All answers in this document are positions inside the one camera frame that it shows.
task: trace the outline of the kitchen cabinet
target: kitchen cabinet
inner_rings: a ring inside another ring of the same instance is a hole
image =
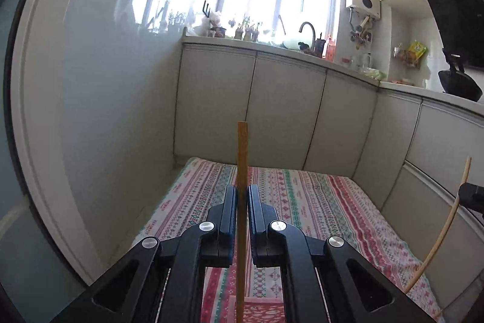
[[[370,128],[377,87],[328,71],[304,170],[352,176]]]
[[[405,164],[382,214],[413,254],[424,260],[449,214],[453,197]],[[441,308],[447,307],[484,269],[482,226],[464,208],[425,274]]]
[[[303,168],[325,73],[282,56],[257,56],[247,111],[250,166]]]
[[[378,93],[371,128],[353,176],[381,209],[402,167],[419,114],[418,97]]]
[[[175,117],[175,155],[237,161],[237,122],[245,120],[256,52],[186,45]]]
[[[467,156],[469,182],[484,185],[484,118],[424,100],[407,160],[455,196]]]

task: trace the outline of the patterned tablecloth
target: patterned tablecloth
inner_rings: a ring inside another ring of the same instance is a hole
[[[162,241],[180,236],[188,227],[204,221],[208,209],[223,202],[226,185],[235,184],[236,175],[236,166],[190,159],[133,245],[146,236]],[[260,167],[250,167],[248,176],[250,183],[258,185],[262,202],[274,206],[279,218],[321,240],[332,235],[343,237],[399,288],[417,270],[420,261],[407,243],[349,178]],[[280,271],[256,268],[248,239],[247,248],[244,321],[284,322]],[[202,322],[233,322],[231,296],[235,295],[236,264],[237,253],[230,268],[207,269]],[[431,316],[440,310],[425,276],[409,296]]]

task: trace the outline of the white wall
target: white wall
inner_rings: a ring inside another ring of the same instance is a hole
[[[417,40],[428,47],[428,52],[423,56],[419,70],[408,70],[407,77],[417,87],[431,89],[432,91],[443,92],[439,80],[439,71],[448,70],[449,64],[445,61],[442,53],[442,39],[433,17],[410,22],[411,40]],[[471,76],[478,86],[484,91],[484,71],[465,68],[466,74]]]
[[[374,22],[373,43],[371,45],[373,67],[383,71],[387,80],[405,78],[407,69],[402,62],[391,55],[393,48],[400,43],[408,46],[410,40],[410,25],[408,20],[385,2],[381,3],[381,19]]]
[[[160,18],[148,26],[139,15],[147,3],[29,0],[15,42],[22,168],[49,232],[88,283],[129,247],[174,164],[182,30],[167,29],[161,11],[188,7],[152,0],[148,21]]]
[[[105,262],[123,253],[116,248],[144,224],[174,164],[182,32],[165,29],[168,15],[156,21],[155,30],[137,24],[133,4],[144,10],[146,2],[70,0],[64,21],[65,167]],[[153,0],[148,20],[163,16],[162,8],[188,13],[172,9],[171,3]]]

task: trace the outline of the metal screw cap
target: metal screw cap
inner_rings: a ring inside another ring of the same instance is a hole
[[[143,242],[141,243],[146,249],[151,249],[154,246],[156,246],[156,238],[150,237],[150,238],[145,238]]]
[[[210,231],[210,230],[213,230],[215,225],[211,222],[202,222],[198,227],[200,228],[201,231]]]
[[[343,240],[341,237],[338,237],[338,236],[332,236],[329,239],[329,243],[331,246],[334,246],[335,248],[339,248],[343,246],[343,244],[345,243],[345,240]]]
[[[275,231],[282,231],[284,230],[287,225],[285,222],[283,221],[273,221],[271,224],[270,224],[270,227],[275,230]]]

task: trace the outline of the bottle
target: bottle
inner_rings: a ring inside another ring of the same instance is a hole
[[[331,38],[331,35],[328,35],[328,40],[326,41],[326,55],[324,59],[327,61],[332,62],[335,59],[335,51],[336,51],[336,43]]]
[[[256,42],[259,38],[259,26],[260,22],[257,24],[257,28],[252,31],[252,41]]]
[[[319,39],[316,39],[316,43],[314,44],[314,55],[318,58],[323,58],[323,50],[324,50],[324,43],[326,41],[322,39],[323,32],[319,35]]]
[[[357,72],[363,69],[363,59],[361,57],[357,55],[352,57],[352,69]]]
[[[361,56],[361,65],[363,68],[371,67],[371,53],[366,53]]]
[[[244,41],[252,41],[252,32],[253,32],[252,26],[246,27],[245,35],[244,35]]]
[[[242,26],[239,24],[239,26],[235,30],[235,38],[238,40],[242,40],[243,33],[244,33],[244,30],[242,29]]]

